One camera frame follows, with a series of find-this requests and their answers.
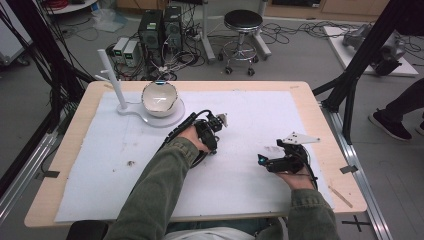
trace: bowl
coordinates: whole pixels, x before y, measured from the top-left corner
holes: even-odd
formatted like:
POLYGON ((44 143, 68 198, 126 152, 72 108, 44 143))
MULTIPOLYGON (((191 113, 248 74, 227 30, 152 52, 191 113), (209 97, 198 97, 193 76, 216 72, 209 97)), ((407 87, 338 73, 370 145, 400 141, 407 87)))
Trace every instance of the bowl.
POLYGON ((166 81, 149 83, 141 95, 141 102, 146 111, 155 117, 167 117, 176 110, 178 101, 177 89, 166 81))

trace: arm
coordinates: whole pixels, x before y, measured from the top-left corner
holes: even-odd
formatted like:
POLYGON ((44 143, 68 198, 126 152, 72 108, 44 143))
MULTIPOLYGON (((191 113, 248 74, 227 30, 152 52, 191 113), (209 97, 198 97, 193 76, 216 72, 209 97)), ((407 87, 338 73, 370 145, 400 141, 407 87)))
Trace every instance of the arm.
POLYGON ((303 168, 298 174, 277 175, 292 190, 288 217, 290 240, 340 239, 334 212, 321 193, 314 189, 307 170, 303 168))
POLYGON ((205 148, 190 127, 158 151, 105 239, 162 239, 190 165, 205 148))

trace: floor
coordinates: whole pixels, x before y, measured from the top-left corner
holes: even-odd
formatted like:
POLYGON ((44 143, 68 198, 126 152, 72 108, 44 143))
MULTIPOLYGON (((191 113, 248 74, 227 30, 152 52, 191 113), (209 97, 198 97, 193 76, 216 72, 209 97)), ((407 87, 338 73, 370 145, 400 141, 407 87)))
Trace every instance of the floor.
MULTIPOLYGON (((74 34, 66 39, 66 44, 74 56, 91 75, 98 74, 103 69, 96 50, 107 48, 115 43, 120 36, 132 36, 138 28, 139 18, 129 16, 125 27, 115 33, 96 31, 92 28, 93 21, 88 11, 65 14, 57 19, 62 29, 72 28, 74 34)), ((222 18, 210 19, 209 24, 216 28, 214 35, 227 34, 220 24, 222 18)), ((269 27, 298 29, 303 20, 288 20, 266 18, 269 27)), ((178 80, 262 80, 262 81, 305 81, 312 89, 319 87, 334 78, 342 71, 342 65, 337 59, 330 43, 325 38, 313 37, 305 32, 284 34, 278 41, 263 34, 264 40, 272 56, 266 61, 261 59, 254 65, 256 74, 247 75, 247 67, 237 64, 234 72, 227 75, 224 72, 225 63, 215 62, 197 67, 187 67, 176 72, 178 80)), ((226 38, 211 38, 215 53, 220 46, 228 41, 226 38)), ((424 41, 413 38, 414 43, 424 48, 424 41)), ((416 53, 423 58, 423 52, 416 53)), ((413 135, 410 142, 401 142, 386 135, 382 130, 372 125, 367 116, 376 108, 385 105, 396 98, 413 82, 424 77, 424 61, 410 54, 405 55, 409 63, 418 64, 415 69, 419 75, 415 77, 378 77, 363 75, 358 82, 356 100, 352 120, 352 142, 357 156, 368 179, 369 185, 377 199, 383 217, 388 225, 393 239, 424 239, 424 183, 421 174, 424 169, 424 136, 413 129, 422 121, 422 110, 407 114, 404 125, 413 135)), ((324 100, 329 92, 317 96, 324 100)), ((38 125, 49 111, 49 86, 41 78, 34 64, 21 66, 12 64, 2 68, 0 72, 0 174, 4 174, 8 166, 19 154, 25 143, 34 133, 38 125)), ((340 106, 343 116, 344 103, 340 106)), ((68 227, 53 229, 31 229, 25 227, 23 219, 34 198, 40 180, 33 179, 14 208, 0 225, 0 238, 12 239, 65 239, 68 227)), ((373 227, 369 225, 366 213, 337 214, 336 216, 341 239, 377 239, 373 227)))

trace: metal stool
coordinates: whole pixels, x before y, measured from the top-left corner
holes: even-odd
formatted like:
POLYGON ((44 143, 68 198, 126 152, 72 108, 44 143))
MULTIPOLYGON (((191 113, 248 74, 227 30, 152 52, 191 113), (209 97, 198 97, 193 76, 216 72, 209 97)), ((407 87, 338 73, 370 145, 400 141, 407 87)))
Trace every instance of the metal stool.
POLYGON ((230 67, 230 61, 249 61, 247 74, 253 76, 255 71, 252 63, 259 61, 256 55, 256 48, 248 42, 244 42, 244 36, 255 32, 262 25, 261 15, 249 10, 234 10, 225 14, 224 24, 227 28, 239 33, 237 41, 231 41, 224 45, 218 54, 218 60, 223 61, 224 55, 228 58, 225 72, 231 74, 233 69, 230 67))

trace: shoe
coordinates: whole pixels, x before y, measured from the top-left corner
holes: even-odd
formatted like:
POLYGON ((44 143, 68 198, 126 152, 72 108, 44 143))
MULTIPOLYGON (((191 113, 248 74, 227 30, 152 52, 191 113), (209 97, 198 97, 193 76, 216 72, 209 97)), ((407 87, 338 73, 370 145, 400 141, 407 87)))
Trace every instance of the shoe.
POLYGON ((422 122, 422 123, 420 124, 420 126, 416 127, 416 128, 415 128, 415 130, 416 130, 419 134, 421 134, 421 135, 423 135, 423 136, 424 136, 424 122, 422 122))
POLYGON ((412 139, 412 135, 405 129, 401 122, 389 122, 383 119, 381 111, 377 109, 377 112, 368 116, 368 119, 377 127, 383 129, 391 137, 401 141, 408 141, 412 139))

